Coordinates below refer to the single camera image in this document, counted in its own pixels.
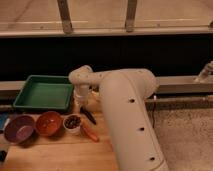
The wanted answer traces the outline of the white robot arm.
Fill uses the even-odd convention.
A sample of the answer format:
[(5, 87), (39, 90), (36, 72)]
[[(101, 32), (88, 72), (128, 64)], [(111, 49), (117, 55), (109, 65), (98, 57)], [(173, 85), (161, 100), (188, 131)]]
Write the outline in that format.
[(145, 100), (157, 88), (147, 69), (95, 72), (88, 65), (73, 70), (69, 81), (78, 102), (88, 99), (89, 88), (99, 88), (100, 102), (108, 126), (119, 171), (169, 171)]

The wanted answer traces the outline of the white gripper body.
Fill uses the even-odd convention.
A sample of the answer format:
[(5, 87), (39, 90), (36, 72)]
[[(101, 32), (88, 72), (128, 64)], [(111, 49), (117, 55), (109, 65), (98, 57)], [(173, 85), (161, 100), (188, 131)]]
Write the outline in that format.
[(88, 85), (76, 85), (74, 87), (74, 99), (79, 107), (83, 107), (88, 104), (89, 93), (90, 90)]

